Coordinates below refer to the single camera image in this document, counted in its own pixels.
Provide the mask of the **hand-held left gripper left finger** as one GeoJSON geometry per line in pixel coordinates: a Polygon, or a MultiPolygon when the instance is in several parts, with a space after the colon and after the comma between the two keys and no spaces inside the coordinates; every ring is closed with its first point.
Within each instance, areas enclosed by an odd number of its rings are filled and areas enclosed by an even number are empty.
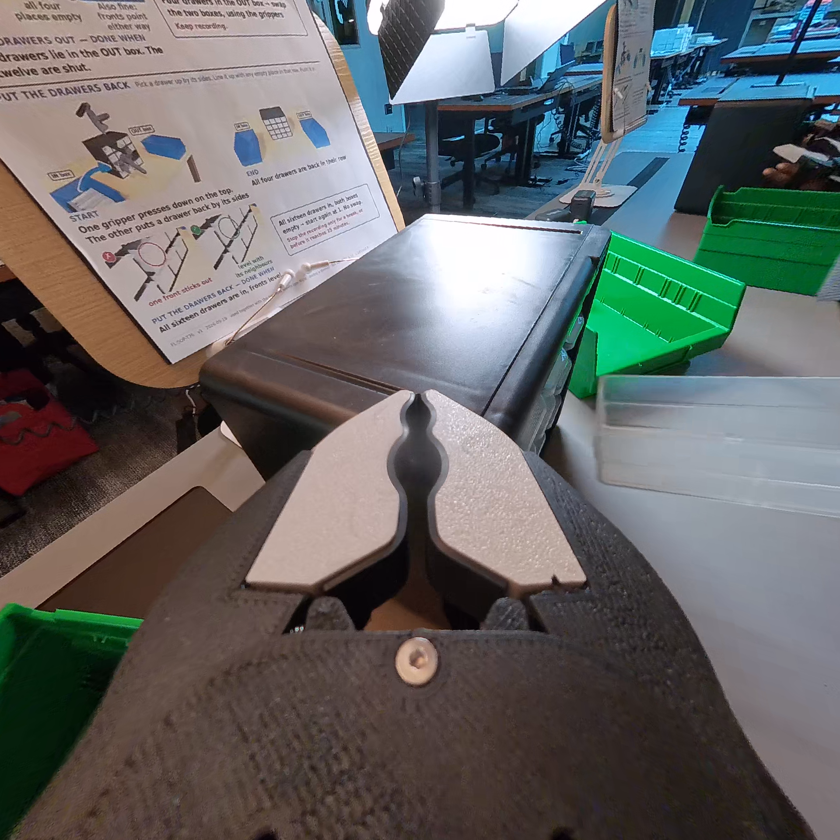
{"type": "Polygon", "coordinates": [[[397,550],[407,500],[394,460],[415,394],[399,391],[336,427],[310,453],[247,572],[251,589],[324,594],[397,550]]]}

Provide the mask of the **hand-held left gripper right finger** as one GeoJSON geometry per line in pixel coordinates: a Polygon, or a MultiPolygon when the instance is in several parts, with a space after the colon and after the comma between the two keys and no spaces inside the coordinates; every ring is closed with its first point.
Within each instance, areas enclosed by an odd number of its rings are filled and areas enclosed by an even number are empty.
{"type": "Polygon", "coordinates": [[[450,397],[422,394],[441,472],[429,497],[429,535],[468,578],[521,598],[586,574],[520,447],[450,397]]]}

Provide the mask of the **black drawer cabinet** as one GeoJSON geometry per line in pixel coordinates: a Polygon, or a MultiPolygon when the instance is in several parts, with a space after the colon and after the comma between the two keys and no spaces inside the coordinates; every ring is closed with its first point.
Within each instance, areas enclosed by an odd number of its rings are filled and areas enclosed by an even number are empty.
{"type": "Polygon", "coordinates": [[[428,214],[210,358],[203,394],[263,480],[398,391],[441,392],[536,454],[543,387],[610,238],[428,214]]]}

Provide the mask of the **clear plastic drawer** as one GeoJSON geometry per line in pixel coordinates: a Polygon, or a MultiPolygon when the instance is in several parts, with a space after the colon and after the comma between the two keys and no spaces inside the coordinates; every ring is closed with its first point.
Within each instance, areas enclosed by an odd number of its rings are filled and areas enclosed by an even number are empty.
{"type": "Polygon", "coordinates": [[[839,380],[608,375],[595,405],[601,482],[839,516],[839,380]]]}

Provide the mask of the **background work desk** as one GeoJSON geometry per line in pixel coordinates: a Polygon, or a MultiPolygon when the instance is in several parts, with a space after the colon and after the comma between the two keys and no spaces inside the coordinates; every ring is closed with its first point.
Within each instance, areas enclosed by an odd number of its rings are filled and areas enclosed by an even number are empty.
{"type": "Polygon", "coordinates": [[[461,171],[450,175],[447,181],[441,180],[440,186],[460,180],[464,209],[469,211],[475,205],[476,184],[480,177],[480,167],[476,163],[478,121],[485,122],[488,128],[499,128],[501,134],[509,134],[514,139],[514,144],[507,150],[513,153],[513,170],[502,179],[503,183],[528,187],[550,184],[549,178],[534,174],[534,147],[540,124],[553,113],[562,113],[560,154],[568,155],[584,105],[599,102],[601,95],[602,73],[599,72],[562,77],[559,86],[549,91],[495,92],[477,98],[455,98],[435,103],[438,117],[462,123],[465,128],[464,135],[460,137],[465,143],[461,171]]]}

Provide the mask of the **brown flat panel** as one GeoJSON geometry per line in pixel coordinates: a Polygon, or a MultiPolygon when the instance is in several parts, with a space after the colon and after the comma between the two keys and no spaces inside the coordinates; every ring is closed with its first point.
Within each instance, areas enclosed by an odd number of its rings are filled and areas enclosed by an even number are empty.
{"type": "Polygon", "coordinates": [[[184,562],[232,515],[208,490],[193,488],[38,609],[144,618],[184,562]]]}

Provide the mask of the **green plastic bin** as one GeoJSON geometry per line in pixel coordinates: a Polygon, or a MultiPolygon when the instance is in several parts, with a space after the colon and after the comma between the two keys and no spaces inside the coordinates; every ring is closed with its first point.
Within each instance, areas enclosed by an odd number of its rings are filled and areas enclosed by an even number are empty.
{"type": "Polygon", "coordinates": [[[1,838],[11,837],[88,727],[140,618],[1,612],[1,838]]]}
{"type": "Polygon", "coordinates": [[[745,291],[740,280],[612,233],[570,391],[585,399],[606,375],[684,370],[726,342],[745,291]]]}
{"type": "Polygon", "coordinates": [[[838,299],[839,194],[720,186],[695,263],[747,286],[838,299]]]}

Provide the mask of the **red cloth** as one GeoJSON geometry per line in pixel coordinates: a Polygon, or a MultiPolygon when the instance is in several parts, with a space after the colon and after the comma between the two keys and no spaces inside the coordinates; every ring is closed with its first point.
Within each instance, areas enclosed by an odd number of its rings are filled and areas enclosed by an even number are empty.
{"type": "Polygon", "coordinates": [[[2,492],[21,497],[98,451],[81,421],[30,371],[1,373],[2,492]]]}

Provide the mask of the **small wooden sheet stand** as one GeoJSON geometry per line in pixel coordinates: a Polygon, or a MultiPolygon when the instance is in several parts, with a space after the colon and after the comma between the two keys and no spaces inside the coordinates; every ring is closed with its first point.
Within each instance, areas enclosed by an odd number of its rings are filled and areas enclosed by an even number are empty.
{"type": "Polygon", "coordinates": [[[605,183],[617,152],[621,147],[623,130],[613,131],[613,82],[616,70],[616,42],[618,36],[618,4],[608,12],[604,32],[604,69],[602,73],[601,110],[599,117],[600,139],[594,148],[590,162],[576,191],[591,191],[595,194],[594,207],[615,209],[636,192],[628,185],[605,183]]]}

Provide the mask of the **black office chair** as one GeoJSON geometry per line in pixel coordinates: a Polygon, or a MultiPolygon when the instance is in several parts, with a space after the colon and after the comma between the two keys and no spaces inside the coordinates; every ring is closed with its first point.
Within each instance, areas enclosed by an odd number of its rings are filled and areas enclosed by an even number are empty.
{"type": "Polygon", "coordinates": [[[474,133],[472,136],[472,146],[469,146],[469,138],[466,135],[451,140],[446,155],[449,158],[450,166],[455,166],[456,163],[466,162],[470,150],[472,150],[473,159],[477,161],[478,159],[484,160],[487,156],[493,155],[500,147],[500,135],[479,132],[474,133]]]}

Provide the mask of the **metal light stand pole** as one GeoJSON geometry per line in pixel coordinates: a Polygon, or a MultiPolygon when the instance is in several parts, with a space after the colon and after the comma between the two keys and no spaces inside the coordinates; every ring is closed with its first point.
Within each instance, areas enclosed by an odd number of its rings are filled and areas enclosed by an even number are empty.
{"type": "Polygon", "coordinates": [[[442,187],[438,164],[438,102],[426,101],[424,104],[426,179],[424,186],[425,200],[429,212],[437,214],[441,208],[442,187]]]}

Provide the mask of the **dark grey box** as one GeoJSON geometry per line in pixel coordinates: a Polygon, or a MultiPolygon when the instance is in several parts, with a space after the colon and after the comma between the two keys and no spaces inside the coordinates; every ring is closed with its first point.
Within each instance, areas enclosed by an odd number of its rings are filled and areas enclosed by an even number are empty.
{"type": "Polygon", "coordinates": [[[774,147],[789,143],[812,109],[814,75],[714,80],[679,99],[690,124],[705,127],[675,201],[680,214],[705,216],[719,187],[760,186],[774,147]]]}

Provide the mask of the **white softbox light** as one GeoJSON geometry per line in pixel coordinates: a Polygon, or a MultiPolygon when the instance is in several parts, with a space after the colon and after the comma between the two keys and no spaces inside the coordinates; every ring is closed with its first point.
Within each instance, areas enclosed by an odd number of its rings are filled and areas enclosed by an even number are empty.
{"type": "Polygon", "coordinates": [[[509,81],[584,21],[591,1],[373,1],[391,104],[437,102],[497,88],[489,29],[503,24],[500,81],[509,81]]]}

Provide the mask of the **small instruction sheet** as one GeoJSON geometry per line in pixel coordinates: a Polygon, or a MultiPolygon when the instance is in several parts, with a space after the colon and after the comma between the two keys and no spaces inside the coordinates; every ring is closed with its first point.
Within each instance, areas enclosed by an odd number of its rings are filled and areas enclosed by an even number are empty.
{"type": "Polygon", "coordinates": [[[654,16],[655,1],[616,3],[612,132],[617,137],[634,131],[647,118],[654,16]]]}

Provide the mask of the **black slanted pole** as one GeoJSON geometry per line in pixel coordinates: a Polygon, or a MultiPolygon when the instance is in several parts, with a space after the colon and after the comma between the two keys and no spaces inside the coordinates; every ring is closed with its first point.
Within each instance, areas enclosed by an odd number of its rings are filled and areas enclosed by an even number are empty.
{"type": "Polygon", "coordinates": [[[803,6],[801,12],[797,16],[796,27],[794,28],[794,40],[788,56],[780,65],[780,71],[776,78],[775,84],[780,86],[784,83],[786,75],[791,71],[795,64],[795,57],[799,52],[805,40],[809,28],[812,26],[814,18],[819,16],[822,1],[808,1],[803,6]]]}

